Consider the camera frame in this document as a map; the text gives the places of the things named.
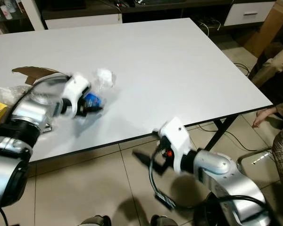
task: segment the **cabinet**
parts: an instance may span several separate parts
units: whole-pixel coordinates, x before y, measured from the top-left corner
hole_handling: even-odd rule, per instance
[[[121,24],[122,15],[110,14],[110,15],[62,18],[62,19],[45,20],[45,23],[48,29],[105,25],[105,24]]]
[[[224,25],[229,26],[263,22],[274,3],[274,1],[271,1],[233,4]]]
[[[34,30],[44,30],[34,0],[0,0],[0,34]]]

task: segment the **white table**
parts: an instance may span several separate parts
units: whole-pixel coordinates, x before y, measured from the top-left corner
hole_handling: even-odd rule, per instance
[[[185,125],[230,116],[224,130],[272,104],[188,18],[0,35],[0,87],[23,84],[11,72],[21,66],[117,75],[104,111],[84,125],[58,118],[31,161],[143,136],[174,116]]]

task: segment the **black cable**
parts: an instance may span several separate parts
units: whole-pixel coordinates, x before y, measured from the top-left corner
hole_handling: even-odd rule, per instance
[[[234,63],[237,67],[240,67],[240,68],[243,68],[244,70],[247,71],[247,74],[245,76],[249,76],[250,75],[250,71],[248,69],[247,66],[245,66],[244,64],[241,64],[241,63]]]
[[[2,217],[3,217],[3,219],[4,219],[5,226],[8,226],[8,219],[6,218],[6,215],[5,215],[4,211],[3,211],[3,209],[1,208],[1,206],[0,206],[0,213],[1,213]]]
[[[158,188],[155,185],[154,179],[153,179],[153,162],[154,162],[156,155],[161,150],[162,150],[161,146],[158,146],[156,148],[155,152],[153,153],[153,155],[151,156],[150,164],[149,164],[149,178],[150,178],[150,183],[152,185],[152,188],[155,192],[155,195],[157,197],[159,197],[160,200],[162,200],[167,205],[169,205],[169,207],[172,207],[172,208],[177,209],[177,210],[195,210],[197,208],[201,208],[201,207],[205,207],[205,206],[209,206],[209,205],[214,205],[214,204],[219,204],[219,203],[223,203],[223,202],[234,201],[234,200],[245,200],[245,201],[254,202],[257,205],[259,205],[260,207],[262,207],[264,210],[267,210],[268,213],[269,213],[269,216],[271,217],[271,223],[273,223],[274,226],[280,226],[278,219],[275,217],[273,210],[271,209],[271,207],[268,204],[266,204],[266,203],[264,203],[264,202],[262,202],[258,199],[255,199],[253,197],[246,196],[246,195],[228,195],[228,196],[224,196],[224,197],[217,197],[216,199],[205,200],[205,201],[197,204],[196,206],[181,206],[181,205],[178,205],[171,198],[169,198],[167,195],[161,193],[158,190]]]
[[[202,128],[200,124],[198,124],[198,125],[202,130],[204,130],[206,132],[217,132],[217,130],[206,130],[206,129]],[[231,134],[246,151],[249,151],[249,152],[257,151],[257,150],[252,150],[252,149],[246,148],[233,133],[228,132],[228,131],[225,131],[225,133]]]

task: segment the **person's hand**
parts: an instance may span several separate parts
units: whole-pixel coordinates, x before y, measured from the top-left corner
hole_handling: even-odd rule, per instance
[[[277,111],[276,107],[257,111],[257,117],[254,120],[252,127],[253,128],[256,128],[256,127],[259,128],[261,122],[263,122],[271,114],[274,114],[274,113],[277,113],[277,112],[278,111]]]

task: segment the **black table leg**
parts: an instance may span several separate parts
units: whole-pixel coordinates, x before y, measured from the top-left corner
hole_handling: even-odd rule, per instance
[[[214,121],[216,124],[218,131],[214,134],[212,139],[209,141],[208,145],[205,147],[205,150],[210,151],[212,147],[217,143],[217,141],[220,139],[220,137],[224,134],[224,132],[230,127],[233,121],[237,118],[237,115],[231,116],[226,118],[224,122],[221,122],[220,120]]]

